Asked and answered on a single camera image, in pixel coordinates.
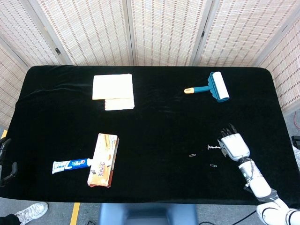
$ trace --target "robot finger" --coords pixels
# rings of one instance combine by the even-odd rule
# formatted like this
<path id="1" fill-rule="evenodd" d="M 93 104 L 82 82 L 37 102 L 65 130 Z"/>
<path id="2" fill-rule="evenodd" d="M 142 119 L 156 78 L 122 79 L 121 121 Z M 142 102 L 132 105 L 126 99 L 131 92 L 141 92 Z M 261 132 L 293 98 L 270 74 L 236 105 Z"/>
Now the robot finger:
<path id="1" fill-rule="evenodd" d="M 238 131 L 235 129 L 235 127 L 231 123 L 228 123 L 228 127 L 232 131 L 233 134 L 237 134 L 238 133 Z"/>
<path id="2" fill-rule="evenodd" d="M 229 133 L 227 132 L 228 129 L 226 130 L 225 128 L 223 128 L 222 130 L 224 131 L 224 133 L 226 134 L 226 136 L 229 135 Z"/>
<path id="3" fill-rule="evenodd" d="M 227 134 L 226 134 L 223 130 L 221 130 L 221 136 L 222 136 L 222 137 L 226 137 Z"/>
<path id="4" fill-rule="evenodd" d="M 226 130 L 228 135 L 232 135 L 231 131 L 228 128 L 226 128 L 225 130 Z"/>

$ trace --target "white roller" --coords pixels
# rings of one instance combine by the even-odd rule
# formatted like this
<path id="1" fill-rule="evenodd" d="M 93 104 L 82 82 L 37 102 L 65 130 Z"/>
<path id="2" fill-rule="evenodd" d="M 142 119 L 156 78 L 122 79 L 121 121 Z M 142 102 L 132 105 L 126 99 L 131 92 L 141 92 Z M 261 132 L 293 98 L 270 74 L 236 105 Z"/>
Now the white roller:
<path id="1" fill-rule="evenodd" d="M 212 77 L 214 79 L 214 83 L 217 88 L 217 94 L 219 95 L 219 98 L 222 100 L 224 98 L 229 98 L 229 94 L 227 92 L 227 88 L 225 86 L 224 80 L 222 78 L 221 72 L 215 72 L 212 74 Z"/>

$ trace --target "sneaker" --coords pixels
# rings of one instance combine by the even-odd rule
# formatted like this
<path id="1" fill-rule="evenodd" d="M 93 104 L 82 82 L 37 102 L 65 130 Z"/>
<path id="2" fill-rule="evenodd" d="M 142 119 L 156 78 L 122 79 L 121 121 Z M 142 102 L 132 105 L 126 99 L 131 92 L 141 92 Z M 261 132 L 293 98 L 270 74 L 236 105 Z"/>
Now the sneaker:
<path id="1" fill-rule="evenodd" d="M 15 215 L 19 218 L 21 225 L 25 225 L 33 219 L 42 217 L 48 210 L 46 202 L 35 203 L 28 208 L 17 212 Z"/>

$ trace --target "yellow floor line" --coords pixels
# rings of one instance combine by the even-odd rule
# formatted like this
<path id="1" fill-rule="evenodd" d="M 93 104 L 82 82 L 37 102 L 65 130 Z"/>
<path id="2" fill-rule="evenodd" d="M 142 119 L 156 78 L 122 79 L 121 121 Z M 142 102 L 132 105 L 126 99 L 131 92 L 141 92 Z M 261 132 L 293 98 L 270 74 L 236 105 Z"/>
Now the yellow floor line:
<path id="1" fill-rule="evenodd" d="M 6 137 L 7 132 L 8 132 L 7 130 L 4 130 L 1 138 Z"/>
<path id="2" fill-rule="evenodd" d="M 74 207 L 73 207 L 73 212 L 72 212 L 72 217 L 71 217 L 70 225 L 76 225 L 76 223 L 77 223 L 77 217 L 78 217 L 78 212 L 79 212 L 79 206 L 80 206 L 80 203 L 79 203 L 79 202 L 75 202 L 75 203 L 74 203 Z"/>

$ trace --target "cookie package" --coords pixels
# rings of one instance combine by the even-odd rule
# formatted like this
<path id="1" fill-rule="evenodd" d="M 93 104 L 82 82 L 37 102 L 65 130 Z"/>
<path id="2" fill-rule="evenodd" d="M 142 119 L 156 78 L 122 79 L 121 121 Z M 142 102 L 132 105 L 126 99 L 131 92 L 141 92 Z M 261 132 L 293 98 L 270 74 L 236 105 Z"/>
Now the cookie package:
<path id="1" fill-rule="evenodd" d="M 111 186 L 118 143 L 117 135 L 98 134 L 88 178 L 90 187 L 104 186 L 109 188 Z"/>

